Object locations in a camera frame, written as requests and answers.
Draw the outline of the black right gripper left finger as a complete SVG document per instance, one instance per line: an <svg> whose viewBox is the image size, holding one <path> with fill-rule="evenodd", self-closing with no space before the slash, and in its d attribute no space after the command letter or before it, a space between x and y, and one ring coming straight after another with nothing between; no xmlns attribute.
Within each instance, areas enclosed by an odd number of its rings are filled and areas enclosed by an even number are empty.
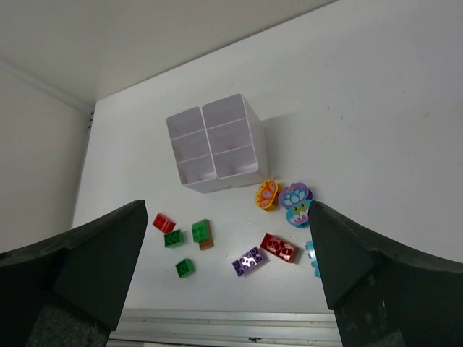
<svg viewBox="0 0 463 347"><path fill-rule="evenodd" d="M105 346L145 238L145 200L1 253L2 346Z"/></svg>

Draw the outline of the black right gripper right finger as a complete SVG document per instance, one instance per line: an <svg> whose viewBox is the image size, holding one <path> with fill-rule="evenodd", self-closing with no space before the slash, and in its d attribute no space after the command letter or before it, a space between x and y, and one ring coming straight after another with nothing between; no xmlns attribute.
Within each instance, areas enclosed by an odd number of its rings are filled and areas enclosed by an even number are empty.
<svg viewBox="0 0 463 347"><path fill-rule="evenodd" d="M343 346L461 346L462 264L310 204L327 306Z"/></svg>

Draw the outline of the red rectangular brick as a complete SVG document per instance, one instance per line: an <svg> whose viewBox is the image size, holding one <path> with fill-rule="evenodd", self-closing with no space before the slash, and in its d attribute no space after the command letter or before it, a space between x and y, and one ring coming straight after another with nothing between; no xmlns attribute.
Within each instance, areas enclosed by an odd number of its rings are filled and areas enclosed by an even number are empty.
<svg viewBox="0 0 463 347"><path fill-rule="evenodd" d="M260 247L270 254L288 263L294 263L299 248L280 237L266 233Z"/></svg>

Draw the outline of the small red curved brick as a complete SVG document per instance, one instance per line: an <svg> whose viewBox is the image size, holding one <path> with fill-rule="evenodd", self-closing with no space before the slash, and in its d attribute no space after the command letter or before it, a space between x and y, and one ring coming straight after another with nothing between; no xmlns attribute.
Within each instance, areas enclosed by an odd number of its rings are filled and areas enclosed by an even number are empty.
<svg viewBox="0 0 463 347"><path fill-rule="evenodd" d="M176 223L162 213L158 213L153 220L153 226L163 234L174 230Z"/></svg>

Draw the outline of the green square brick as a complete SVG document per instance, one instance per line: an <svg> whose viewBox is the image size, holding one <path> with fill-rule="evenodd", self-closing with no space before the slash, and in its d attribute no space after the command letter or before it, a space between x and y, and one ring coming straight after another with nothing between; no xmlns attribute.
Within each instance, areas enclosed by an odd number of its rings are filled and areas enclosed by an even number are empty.
<svg viewBox="0 0 463 347"><path fill-rule="evenodd" d="M195 266L190 258L185 258L175 265L177 275L180 278L186 278L195 272Z"/></svg>
<svg viewBox="0 0 463 347"><path fill-rule="evenodd" d="M163 236L164 246L166 248L175 248L183 244L183 234L180 229L171 231Z"/></svg>

